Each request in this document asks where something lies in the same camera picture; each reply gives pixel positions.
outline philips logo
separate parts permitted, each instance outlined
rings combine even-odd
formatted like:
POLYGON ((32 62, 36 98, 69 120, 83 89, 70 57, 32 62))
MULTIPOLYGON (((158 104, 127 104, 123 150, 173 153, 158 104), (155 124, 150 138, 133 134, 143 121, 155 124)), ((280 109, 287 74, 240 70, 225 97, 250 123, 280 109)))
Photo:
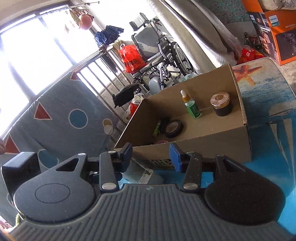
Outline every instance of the philips logo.
POLYGON ((279 20, 277 18, 276 15, 273 15, 273 16, 270 16, 269 17, 269 20, 270 20, 270 23, 271 25, 274 27, 274 26, 279 26, 279 20))

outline orange box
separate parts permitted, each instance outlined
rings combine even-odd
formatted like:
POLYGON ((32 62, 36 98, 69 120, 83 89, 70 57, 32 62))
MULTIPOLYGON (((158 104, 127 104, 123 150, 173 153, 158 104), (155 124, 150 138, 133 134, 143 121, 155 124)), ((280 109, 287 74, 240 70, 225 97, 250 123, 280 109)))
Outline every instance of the orange box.
POLYGON ((279 65, 296 60, 296 10, 263 10, 258 0, 242 0, 267 56, 279 65))

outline wheelchair wheel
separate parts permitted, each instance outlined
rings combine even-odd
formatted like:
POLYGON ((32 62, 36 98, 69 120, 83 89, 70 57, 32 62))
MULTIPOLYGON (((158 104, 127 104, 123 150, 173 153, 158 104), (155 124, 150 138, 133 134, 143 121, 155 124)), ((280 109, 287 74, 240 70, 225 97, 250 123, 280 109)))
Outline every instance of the wheelchair wheel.
POLYGON ((185 53, 176 42, 171 43, 171 51, 177 67, 184 76, 195 72, 189 59, 186 57, 185 53))

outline metal screw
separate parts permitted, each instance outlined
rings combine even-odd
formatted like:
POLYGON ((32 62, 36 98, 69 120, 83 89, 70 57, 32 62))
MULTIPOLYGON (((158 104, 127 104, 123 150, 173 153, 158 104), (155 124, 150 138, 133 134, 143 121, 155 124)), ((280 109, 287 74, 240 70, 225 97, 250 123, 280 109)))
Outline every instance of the metal screw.
POLYGON ((104 183, 102 185, 102 188, 105 190, 113 190, 116 188, 116 184, 115 183, 104 183))
POLYGON ((183 185, 183 188, 186 190, 195 190, 198 188, 198 185, 196 183, 186 183, 183 185))

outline tape roll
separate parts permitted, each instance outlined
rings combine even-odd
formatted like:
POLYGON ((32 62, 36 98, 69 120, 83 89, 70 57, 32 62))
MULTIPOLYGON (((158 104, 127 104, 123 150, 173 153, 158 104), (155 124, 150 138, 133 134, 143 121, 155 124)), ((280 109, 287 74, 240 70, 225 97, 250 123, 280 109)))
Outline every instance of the tape roll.
POLYGON ((165 128, 165 136, 167 138, 174 138, 183 130, 183 123, 180 120, 170 121, 165 128))

